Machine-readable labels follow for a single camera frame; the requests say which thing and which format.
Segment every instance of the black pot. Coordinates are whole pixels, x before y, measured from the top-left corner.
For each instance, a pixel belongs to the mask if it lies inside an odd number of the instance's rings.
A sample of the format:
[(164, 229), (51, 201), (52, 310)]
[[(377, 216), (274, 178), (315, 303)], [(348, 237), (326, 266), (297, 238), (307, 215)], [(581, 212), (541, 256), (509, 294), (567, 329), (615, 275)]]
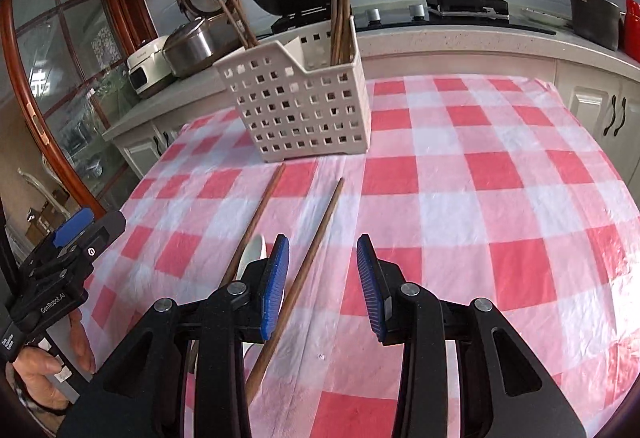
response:
[(620, 8), (608, 0), (571, 0), (574, 31), (580, 37), (617, 50), (620, 42)]

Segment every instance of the finger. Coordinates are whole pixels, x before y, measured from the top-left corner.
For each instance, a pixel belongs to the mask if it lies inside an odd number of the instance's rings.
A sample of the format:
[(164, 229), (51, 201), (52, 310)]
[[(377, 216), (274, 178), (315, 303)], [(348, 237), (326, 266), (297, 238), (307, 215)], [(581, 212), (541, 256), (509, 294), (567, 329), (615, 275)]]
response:
[(14, 369), (24, 379), (32, 374), (55, 374), (62, 370), (60, 363), (40, 348), (22, 349), (14, 362)]
[(86, 371), (95, 373), (95, 358), (91, 351), (89, 339), (81, 323), (73, 323), (71, 326), (70, 340), (72, 348), (78, 356), (78, 364)]
[(29, 396), (38, 404), (52, 409), (64, 409), (68, 405), (68, 400), (59, 392), (47, 377), (40, 374), (27, 374), (20, 376), (27, 388)]
[(84, 327), (79, 322), (71, 322), (71, 331), (69, 333), (69, 342), (71, 348), (78, 357), (82, 357), (86, 353), (89, 342), (84, 331)]
[(69, 313), (69, 320), (71, 320), (71, 322), (80, 322), (82, 320), (82, 312), (79, 308)]

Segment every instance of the blue gripper pad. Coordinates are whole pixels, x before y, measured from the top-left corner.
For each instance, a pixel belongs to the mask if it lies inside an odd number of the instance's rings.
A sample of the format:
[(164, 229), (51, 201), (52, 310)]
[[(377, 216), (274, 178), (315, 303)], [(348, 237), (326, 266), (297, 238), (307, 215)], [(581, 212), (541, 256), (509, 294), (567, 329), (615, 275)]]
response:
[(64, 225), (60, 225), (53, 238), (53, 246), (64, 248), (77, 238), (83, 230), (94, 222), (94, 214), (91, 209), (85, 207), (67, 220)]
[(378, 286), (378, 281), (374, 274), (374, 267), (380, 266), (378, 258), (373, 252), (373, 248), (368, 241), (369, 237), (363, 234), (358, 238), (356, 254), (358, 257), (358, 273), (364, 292), (364, 300), (369, 313), (369, 323), (371, 329), (378, 336), (378, 341), (382, 342), (386, 337), (385, 306), (382, 300), (382, 293)]
[(266, 341), (271, 337), (280, 313), (280, 303), (284, 294), (284, 283), (289, 269), (289, 240), (283, 234), (278, 234), (269, 256), (267, 270), (270, 276), (262, 296), (262, 323), (260, 335)]

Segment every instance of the table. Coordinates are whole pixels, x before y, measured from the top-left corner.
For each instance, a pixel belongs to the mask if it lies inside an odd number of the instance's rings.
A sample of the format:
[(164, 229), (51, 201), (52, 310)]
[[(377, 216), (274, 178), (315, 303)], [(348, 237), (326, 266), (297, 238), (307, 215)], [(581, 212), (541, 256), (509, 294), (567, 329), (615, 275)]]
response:
[[(493, 300), (593, 436), (640, 365), (640, 219), (625, 184), (551, 84), (466, 75), (367, 86), (369, 153), (288, 163), (257, 228), (269, 244), (289, 237), (292, 281), (346, 178), (250, 408), (254, 436), (390, 436), (402, 347), (383, 348), (369, 326), (354, 260), (365, 232), (440, 299)], [(181, 133), (124, 205), (127, 231), (88, 280), (82, 311), (98, 364), (155, 299), (217, 288), (274, 170), (235, 110)], [(447, 353), (458, 436), (453, 345)]]

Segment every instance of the wooden door frame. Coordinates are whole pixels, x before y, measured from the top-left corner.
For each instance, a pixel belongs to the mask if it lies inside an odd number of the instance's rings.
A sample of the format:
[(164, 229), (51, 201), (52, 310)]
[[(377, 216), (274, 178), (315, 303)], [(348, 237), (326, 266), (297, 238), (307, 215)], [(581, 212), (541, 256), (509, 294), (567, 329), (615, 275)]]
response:
[[(126, 57), (135, 52), (143, 41), (158, 37), (145, 0), (102, 0), (102, 4)], [(34, 141), (76, 202), (82, 207), (89, 207), (96, 218), (102, 217), (105, 209), (66, 160), (33, 98), (20, 57), (12, 0), (0, 1), (0, 37), (15, 97)]]
[(60, 178), (66, 190), (73, 196), (81, 207), (89, 207), (96, 218), (105, 215), (104, 207), (91, 194), (91, 191), (82, 182), (78, 174), (71, 167), (71, 164), (62, 154), (60, 147), (42, 113), (36, 104), (31, 86), (27, 79), (20, 58), (20, 48), (18, 38), (15, 35), (14, 27), (14, 5), (12, 0), (0, 1), (0, 36), (2, 37), (2, 50), (4, 50), (4, 61), (9, 73), (9, 79), (14, 88), (15, 98), (20, 104), (22, 116), (26, 120), (27, 127), (38, 145), (41, 153), (51, 164), (54, 171)]

